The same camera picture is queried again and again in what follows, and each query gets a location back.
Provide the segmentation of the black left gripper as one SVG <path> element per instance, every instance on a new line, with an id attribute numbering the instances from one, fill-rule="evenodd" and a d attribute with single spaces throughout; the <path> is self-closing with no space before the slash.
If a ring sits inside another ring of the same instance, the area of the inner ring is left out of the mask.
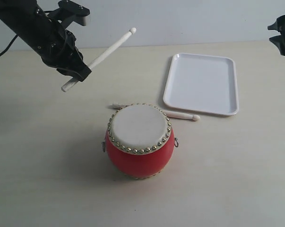
<path id="1" fill-rule="evenodd" d="M 75 36 L 51 18 L 36 18 L 31 27 L 31 47 L 43 62 L 64 76 L 83 82 L 91 73 L 75 45 Z"/>

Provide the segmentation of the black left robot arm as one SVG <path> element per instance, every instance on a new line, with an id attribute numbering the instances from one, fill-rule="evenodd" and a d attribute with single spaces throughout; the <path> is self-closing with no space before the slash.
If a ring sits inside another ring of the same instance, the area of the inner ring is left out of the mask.
<path id="1" fill-rule="evenodd" d="M 65 76 L 84 81 L 91 73 L 67 30 L 75 22 L 86 26 L 90 10 L 71 0 L 61 0 L 47 13 L 35 0 L 0 0 L 0 20 L 30 46 L 45 65 Z"/>

